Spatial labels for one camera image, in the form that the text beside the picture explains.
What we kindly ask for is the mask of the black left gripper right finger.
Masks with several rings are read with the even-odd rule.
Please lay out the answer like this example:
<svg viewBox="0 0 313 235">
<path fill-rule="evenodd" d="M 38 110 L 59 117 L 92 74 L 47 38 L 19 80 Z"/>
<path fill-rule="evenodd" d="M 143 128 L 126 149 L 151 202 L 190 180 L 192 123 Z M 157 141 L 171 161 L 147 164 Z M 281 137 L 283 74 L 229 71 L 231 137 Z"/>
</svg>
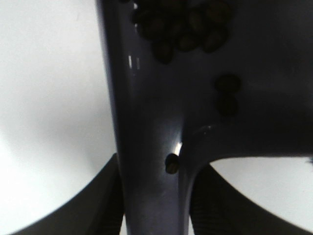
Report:
<svg viewBox="0 0 313 235">
<path fill-rule="evenodd" d="M 189 214 L 196 235 L 310 234 L 249 200 L 210 165 L 195 178 Z"/>
</svg>

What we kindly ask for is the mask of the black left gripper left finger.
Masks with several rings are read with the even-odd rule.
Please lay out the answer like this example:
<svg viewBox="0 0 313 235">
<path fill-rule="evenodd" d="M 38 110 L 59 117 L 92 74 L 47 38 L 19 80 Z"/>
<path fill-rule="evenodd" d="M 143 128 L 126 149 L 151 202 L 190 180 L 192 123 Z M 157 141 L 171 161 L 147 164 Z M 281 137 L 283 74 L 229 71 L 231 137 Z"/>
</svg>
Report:
<svg viewBox="0 0 313 235">
<path fill-rule="evenodd" d="M 124 216 L 117 155 L 78 194 L 16 235 L 118 235 Z"/>
</svg>

